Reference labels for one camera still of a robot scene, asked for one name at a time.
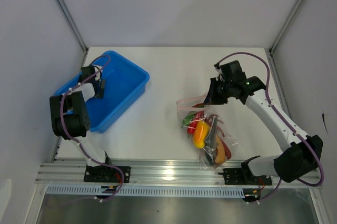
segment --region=blue plastic container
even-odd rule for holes
[[[105,132],[144,92],[150,75],[133,62],[110,50],[105,52],[111,57],[103,70],[106,79],[103,99],[94,98],[86,102],[90,117],[90,131]],[[107,58],[99,58],[95,65],[103,66]],[[55,95],[66,92],[77,84],[78,75],[56,91]]]

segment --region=red chili pepper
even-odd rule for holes
[[[204,111],[200,111],[198,113],[196,113],[196,115],[193,117],[193,119],[191,120],[191,123],[189,124],[188,128],[187,128],[187,133],[188,134],[194,134],[195,129],[196,129],[196,125],[198,124],[198,122],[200,120],[202,120],[204,117]]]

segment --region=white tabletop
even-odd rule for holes
[[[107,50],[118,52],[150,74],[145,93],[105,133],[88,134],[110,158],[118,159],[198,159],[196,149],[179,126],[176,101],[206,93],[210,78],[216,76],[213,65],[230,53],[250,52],[267,62],[262,48],[92,47],[86,64]],[[257,76],[265,83],[266,70],[260,61],[239,55],[226,62],[233,60],[239,60],[247,77]],[[269,90],[279,105],[273,79]],[[228,104],[215,109],[239,143],[233,160],[281,153],[266,126],[239,100],[231,98]],[[57,156],[82,157],[82,154],[69,141],[62,140]]]

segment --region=purple cable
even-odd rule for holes
[[[296,129],[283,117],[283,115],[278,111],[278,109],[272,105],[272,101],[270,99],[270,96],[269,96],[269,81],[270,81],[270,70],[269,70],[269,66],[268,64],[259,56],[256,56],[252,53],[248,53],[248,52],[235,52],[235,53],[232,53],[232,54],[229,54],[228,56],[225,56],[224,58],[222,58],[218,64],[220,64],[222,61],[224,61],[225,59],[231,57],[231,56],[234,56],[234,55],[239,55],[239,54],[243,54],[243,55],[248,55],[248,56],[252,56],[252,57],[255,57],[257,58],[258,60],[260,60],[264,66],[266,67],[267,69],[267,80],[266,80],[266,89],[265,89],[265,96],[267,98],[267,101],[269,103],[269,105],[272,107],[272,109],[275,111],[275,113],[279,116],[279,118],[291,129],[291,131],[293,133],[296,133]],[[320,180],[315,183],[315,184],[311,184],[309,182],[306,182],[302,179],[298,179],[298,181],[302,182],[303,184],[307,185],[307,186],[312,186],[312,187],[316,187],[316,186],[320,186],[323,181],[324,181],[324,170],[323,170],[323,166],[318,158],[318,156],[316,155],[315,151],[311,148],[311,146],[306,142],[306,140],[300,135],[300,134],[297,134],[297,137],[300,139],[301,142],[303,142],[305,144],[305,146],[309,149],[310,153],[312,154],[312,156],[314,157],[315,161],[317,162],[318,164],[318,167],[319,167],[319,170],[320,170],[320,173],[321,173],[321,178]],[[269,194],[271,195],[274,191],[276,191],[276,189],[278,188],[278,186]]]
[[[69,134],[69,132],[68,132],[66,126],[65,126],[65,123],[64,123],[64,116],[63,116],[63,107],[64,107],[64,100],[65,100],[65,97],[66,97],[71,91],[74,91],[75,89],[79,88],[82,84],[86,83],[89,79],[95,77],[98,73],[101,73],[101,72],[103,71],[103,69],[110,63],[110,60],[111,60],[110,55],[103,54],[103,55],[101,55],[101,56],[95,58],[95,59],[90,63],[90,65],[92,65],[97,59],[102,58],[102,57],[107,57],[107,58],[108,58],[108,61],[105,63],[104,66],[102,66],[101,69],[99,69],[99,71],[95,72],[94,74],[91,74],[89,77],[87,77],[87,78],[86,78],[85,80],[83,80],[81,83],[77,84],[77,85],[74,86],[73,88],[70,88],[68,91],[66,91],[66,92],[63,94],[62,99],[61,99],[60,116],[61,116],[61,124],[62,124],[62,127],[63,127],[63,130],[64,130],[65,135],[66,135],[69,139],[71,139],[71,140],[73,140],[73,141],[75,141],[76,143],[79,144],[80,149],[82,150],[83,154],[84,154],[88,159],[90,159],[92,162],[94,162],[94,163],[96,163],[96,164],[98,164],[98,165],[102,165],[102,166],[106,166],[106,167],[113,168],[113,169],[117,170],[117,171],[121,174],[121,179],[122,179],[122,181],[121,181],[120,186],[119,186],[119,187],[116,189],[116,191],[115,191],[113,194],[111,194],[109,197],[107,197],[107,198],[105,198],[105,199],[102,199],[102,201],[108,201],[108,200],[110,200],[111,198],[113,198],[113,197],[120,191],[120,189],[121,189],[121,187],[122,187],[122,185],[123,185],[123,181],[124,181],[124,174],[123,174],[123,172],[122,172],[117,166],[114,166],[114,165],[108,165],[108,164],[105,164],[105,163],[102,163],[102,162],[99,162],[99,161],[93,159],[93,158],[86,152],[86,150],[83,148],[82,143],[81,143],[79,140],[77,140],[76,138],[72,137],[72,136]]]

